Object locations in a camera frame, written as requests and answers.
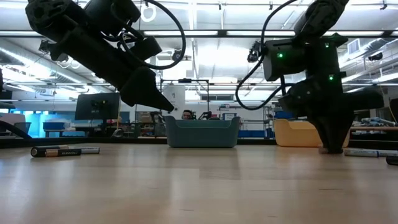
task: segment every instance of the yellow plastic bin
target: yellow plastic bin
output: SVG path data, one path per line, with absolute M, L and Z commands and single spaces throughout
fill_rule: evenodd
M 283 147 L 318 147 L 322 145 L 317 129 L 308 121 L 274 121 L 275 140 Z M 348 146 L 349 132 L 343 147 Z

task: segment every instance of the metal frame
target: metal frame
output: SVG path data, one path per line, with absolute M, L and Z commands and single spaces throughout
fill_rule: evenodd
M 197 86 L 201 85 L 200 83 L 186 83 L 188 86 Z M 4 85 L 32 85 L 32 86 L 111 86 L 110 83 L 31 83 L 31 82 L 4 82 Z M 209 86 L 237 86 L 238 83 L 209 83 Z M 243 86 L 280 86 L 280 83 L 244 83 Z M 342 86 L 398 86 L 398 83 L 342 83 Z
M 210 82 L 209 82 L 209 80 L 191 80 L 191 79 L 189 79 L 189 80 L 191 81 L 191 83 L 187 83 L 187 84 L 192 84 L 192 82 L 197 82 L 198 85 L 201 86 L 200 82 L 206 82 L 207 83 L 207 111 L 209 111 L 210 110 L 210 94 L 209 94 L 209 92 L 210 92 Z M 160 79 L 160 92 L 161 93 L 163 92 L 163 90 L 162 90 L 163 82 L 171 82 L 170 84 L 172 84 L 173 82 L 178 82 L 178 80 Z
M 139 30 L 144 35 L 153 35 L 161 38 L 181 37 L 179 30 Z M 329 30 L 326 35 L 332 35 L 335 32 L 348 38 L 380 38 L 380 37 L 398 37 L 396 30 Z M 294 30 L 266 30 L 266 38 L 292 38 Z M 259 38 L 261 30 L 185 30 L 186 38 Z M 0 37 L 13 38 L 44 38 L 32 30 L 0 30 Z

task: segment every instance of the black cable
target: black cable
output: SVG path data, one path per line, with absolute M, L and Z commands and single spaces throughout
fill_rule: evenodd
M 172 67 L 176 66 L 176 64 L 178 64 L 184 58 L 183 56 L 185 55 L 185 49 L 187 48 L 187 40 L 186 40 L 186 37 L 185 37 L 184 29 L 182 28 L 181 23 L 178 21 L 178 19 L 166 7 L 164 7 L 161 3 L 159 3 L 159 2 L 157 2 L 155 0 L 145 0 L 145 1 L 157 6 L 158 8 L 163 10 L 174 21 L 174 23 L 177 25 L 178 30 L 181 32 L 181 38 L 182 38 L 182 50 L 181 50 L 180 57 L 176 61 L 171 63 L 170 65 L 164 65 L 164 66 L 151 65 L 151 64 L 148 64 L 145 61 L 141 60 L 136 55 L 134 55 L 131 52 L 130 48 L 127 46 L 126 41 L 123 38 L 121 38 L 121 44 L 124 47 L 125 51 L 143 66 L 146 66 L 146 67 L 151 68 L 151 69 L 156 69 L 156 70 L 164 70 L 164 69 L 172 68 Z
M 260 40 L 260 42 L 261 42 L 261 51 L 263 51 L 263 50 L 265 49 L 265 45 L 264 45 L 264 44 L 265 44 L 265 43 L 264 43 L 265 31 L 266 31 L 266 29 L 267 29 L 268 23 L 269 23 L 269 21 L 271 20 L 272 16 L 274 16 L 277 12 L 279 12 L 279 11 L 280 11 L 281 9 L 283 9 L 285 6 L 288 6 L 289 4 L 291 4 L 291 3 L 295 2 L 295 1 L 297 1 L 297 0 L 289 0 L 289 1 L 287 1 L 287 2 L 285 2 L 285 3 L 283 3 L 283 4 L 281 4 L 277 9 L 275 9 L 275 11 L 273 11 L 271 14 L 269 14 L 269 16 L 267 17 L 267 19 L 266 19 L 266 21 L 265 21 L 265 23 L 264 23 L 264 25 L 263 25 L 263 27 L 262 27 L 262 30 L 261 30 L 261 40 Z M 242 101 L 241 101 L 240 98 L 239 98 L 239 89 L 242 87 L 243 83 L 244 83 L 248 78 L 250 78 L 251 75 L 253 75 L 253 73 L 260 67 L 260 65 L 261 65 L 262 61 L 264 60 L 265 56 L 266 56 L 266 53 L 265 53 L 265 52 L 261 52 L 261 58 L 260 58 L 260 60 L 258 61 L 258 63 L 252 68 L 252 70 L 250 70 L 250 72 L 242 79 L 241 82 L 239 82 L 239 84 L 238 84 L 237 87 L 236 87 L 236 90 L 235 90 L 236 101 L 239 103 L 239 105 L 241 105 L 242 108 L 244 108 L 244 109 L 246 109 L 246 110 L 258 110 L 258 109 L 261 109 L 261 108 L 262 108 L 263 106 L 265 106 L 268 102 L 270 102 L 270 100 L 277 94 L 277 92 L 278 92 L 279 90 L 284 89 L 284 87 L 286 87 L 286 86 L 292 86 L 292 85 L 293 85 L 293 84 L 291 84 L 291 83 L 282 84 L 282 85 L 279 86 L 276 90 L 274 90 L 274 92 L 272 92 L 271 95 L 270 95 L 260 106 L 257 106 L 257 107 L 254 107 L 254 108 L 250 108 L 250 107 L 248 107 L 248 106 L 246 106 L 246 105 L 244 105 L 244 104 L 242 103 Z
M 102 36 L 103 36 L 103 38 L 104 38 L 105 40 L 108 40 L 108 41 L 110 41 L 110 42 L 117 42 L 117 41 L 119 41 L 119 38 L 118 38 L 118 37 L 113 37 L 113 36 L 111 36 L 111 35 L 105 35 L 105 34 L 102 33 L 102 32 L 101 32 L 101 34 L 102 34 Z
M 127 44 L 128 44 L 128 43 L 135 43 L 135 42 L 139 41 L 139 40 L 138 40 L 137 38 L 135 38 L 133 35 L 129 35 L 129 34 L 124 34 L 124 35 L 130 37 L 129 39 L 125 40 L 125 42 L 126 42 Z M 116 45 L 118 46 L 118 49 L 121 49 L 121 45 L 122 45 L 122 42 L 121 42 L 121 39 L 120 39 L 120 38 L 123 38 L 123 36 L 118 38 L 118 42 L 117 42 L 117 44 L 116 44 Z
M 280 87 L 282 87 L 282 96 L 286 95 L 286 83 L 285 83 L 285 77 L 281 76 L 280 77 Z
M 132 35 L 134 35 L 136 38 L 138 38 L 138 39 L 140 39 L 140 40 L 144 40 L 144 36 L 143 36 L 140 32 L 138 32 L 138 31 L 136 31 L 135 29 L 133 29 L 133 28 L 131 27 L 131 25 L 129 25 L 129 24 L 131 23 L 131 21 L 129 21 L 127 24 L 124 23 L 124 21 L 122 21 L 122 20 L 118 17 L 118 15 L 114 12 L 114 9 L 113 9 L 113 8 L 111 8 L 111 14 L 113 15 L 113 17 L 114 17 L 116 20 L 118 20 L 118 22 L 119 22 L 120 25 L 124 28 L 124 30 L 126 30 L 127 32 L 130 32 L 130 33 L 131 33 Z

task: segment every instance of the desk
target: desk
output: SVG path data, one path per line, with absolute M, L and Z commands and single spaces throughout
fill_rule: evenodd
M 395 223 L 398 167 L 318 149 L 85 144 L 99 155 L 1 149 L 0 223 Z
M 398 131 L 398 127 L 351 127 L 352 131 Z
M 82 130 L 43 130 L 45 132 L 45 137 L 49 138 L 50 133 L 60 133 L 60 138 L 63 137 L 64 132 L 82 132 Z M 84 131 L 85 137 L 88 137 L 89 130 Z

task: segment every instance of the computer monitor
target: computer monitor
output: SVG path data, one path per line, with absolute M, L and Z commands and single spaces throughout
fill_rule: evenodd
M 77 98 L 75 120 L 118 119 L 119 93 L 82 94 Z

